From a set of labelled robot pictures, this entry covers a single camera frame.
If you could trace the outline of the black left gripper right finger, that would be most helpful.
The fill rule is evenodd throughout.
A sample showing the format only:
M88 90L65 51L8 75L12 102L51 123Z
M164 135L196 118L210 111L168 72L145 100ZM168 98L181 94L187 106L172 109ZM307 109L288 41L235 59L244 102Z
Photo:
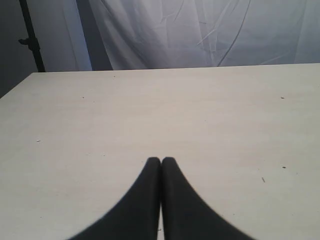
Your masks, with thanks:
M166 240L251 240L196 193L173 157L161 164L162 222Z

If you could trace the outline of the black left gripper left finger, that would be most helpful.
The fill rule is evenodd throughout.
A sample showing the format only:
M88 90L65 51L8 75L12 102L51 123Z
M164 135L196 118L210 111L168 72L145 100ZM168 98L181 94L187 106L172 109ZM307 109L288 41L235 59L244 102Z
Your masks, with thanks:
M156 240L161 203L161 162L147 159L139 176L103 217L72 240Z

